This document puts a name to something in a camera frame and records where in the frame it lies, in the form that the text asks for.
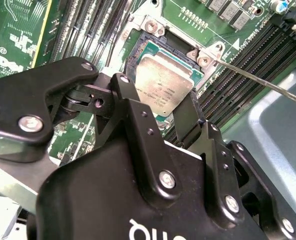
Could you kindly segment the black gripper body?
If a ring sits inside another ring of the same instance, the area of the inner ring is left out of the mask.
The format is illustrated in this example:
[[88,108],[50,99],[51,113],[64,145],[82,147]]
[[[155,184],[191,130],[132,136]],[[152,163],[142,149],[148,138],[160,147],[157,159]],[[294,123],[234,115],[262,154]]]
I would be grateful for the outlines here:
[[183,186],[169,208],[156,209],[141,196],[129,148],[115,140],[58,168],[42,185],[36,214],[27,221],[30,240],[264,240],[247,216],[223,229],[207,215],[204,163],[170,145],[169,156]]

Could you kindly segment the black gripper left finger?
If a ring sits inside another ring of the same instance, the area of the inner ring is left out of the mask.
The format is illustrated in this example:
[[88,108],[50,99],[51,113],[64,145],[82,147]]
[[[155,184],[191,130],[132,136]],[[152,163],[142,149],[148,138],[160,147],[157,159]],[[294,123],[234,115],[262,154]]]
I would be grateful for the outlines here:
[[140,101],[134,82],[122,73],[104,82],[87,60],[69,57],[0,78],[0,142],[15,144],[14,152],[0,149],[0,159],[39,161],[54,134],[54,126],[80,112],[101,118],[95,152],[59,172],[66,191],[94,188],[96,173],[87,173],[86,162],[106,153],[118,139],[129,147],[138,189],[149,203],[173,203],[182,184],[150,107]]

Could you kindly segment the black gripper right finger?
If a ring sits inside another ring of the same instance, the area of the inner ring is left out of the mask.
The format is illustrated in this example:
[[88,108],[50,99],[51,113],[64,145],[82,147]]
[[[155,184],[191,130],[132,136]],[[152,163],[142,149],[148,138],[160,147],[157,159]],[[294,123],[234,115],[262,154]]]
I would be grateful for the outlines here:
[[204,164],[204,204],[217,240],[296,240],[296,213],[248,149],[225,143],[206,120],[195,91],[173,112],[177,140]]

